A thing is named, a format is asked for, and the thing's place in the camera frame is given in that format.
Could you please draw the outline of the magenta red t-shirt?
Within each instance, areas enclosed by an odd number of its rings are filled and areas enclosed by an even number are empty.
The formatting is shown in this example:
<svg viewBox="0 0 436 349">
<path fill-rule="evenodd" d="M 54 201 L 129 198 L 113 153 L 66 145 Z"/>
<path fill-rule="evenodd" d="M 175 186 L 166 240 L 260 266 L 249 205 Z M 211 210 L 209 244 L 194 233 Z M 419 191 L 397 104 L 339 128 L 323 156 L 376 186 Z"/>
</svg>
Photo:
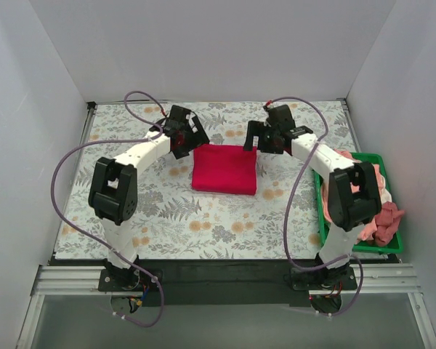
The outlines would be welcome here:
<svg viewBox="0 0 436 349">
<path fill-rule="evenodd" d="M 205 144 L 193 151 L 192 189 L 253 196 L 257 192 L 257 149 Z"/>
</svg>

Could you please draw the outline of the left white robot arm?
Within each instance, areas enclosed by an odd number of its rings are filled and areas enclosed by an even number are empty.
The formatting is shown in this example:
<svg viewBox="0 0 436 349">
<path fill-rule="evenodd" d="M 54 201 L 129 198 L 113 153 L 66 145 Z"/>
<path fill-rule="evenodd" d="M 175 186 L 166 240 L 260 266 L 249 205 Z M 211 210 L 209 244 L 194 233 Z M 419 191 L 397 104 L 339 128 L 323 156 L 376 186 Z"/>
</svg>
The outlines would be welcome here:
<svg viewBox="0 0 436 349">
<path fill-rule="evenodd" d="M 197 114 L 178 105 L 152 126 L 145 141 L 111 159 L 96 161 L 88 202 L 101 219 L 109 247 L 108 262 L 118 268 L 115 282 L 126 291 L 135 289 L 140 273 L 131 267 L 137 259 L 128 221 L 137 209 L 138 176 L 155 161 L 172 153 L 176 159 L 209 143 Z"/>
</svg>

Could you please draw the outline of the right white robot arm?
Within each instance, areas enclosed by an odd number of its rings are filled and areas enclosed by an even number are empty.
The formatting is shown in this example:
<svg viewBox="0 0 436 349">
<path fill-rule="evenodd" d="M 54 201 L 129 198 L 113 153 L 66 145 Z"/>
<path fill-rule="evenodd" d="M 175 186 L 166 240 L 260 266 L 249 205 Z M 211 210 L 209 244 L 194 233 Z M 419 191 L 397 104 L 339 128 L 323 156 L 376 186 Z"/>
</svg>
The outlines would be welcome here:
<svg viewBox="0 0 436 349">
<path fill-rule="evenodd" d="M 382 209 L 374 166 L 347 159 L 324 144 L 326 132 L 317 136 L 309 127 L 297 126 L 290 108 L 280 99 L 266 102 L 263 108 L 267 118 L 248 123 L 243 149 L 287 153 L 303 161 L 296 183 L 311 168 L 328 187 L 331 224 L 328 238 L 318 252 L 317 265 L 303 267 L 292 257 L 288 261 L 298 271 L 314 272 L 315 283 L 330 289 L 339 283 L 339 268 L 349 263 L 359 232 Z"/>
</svg>

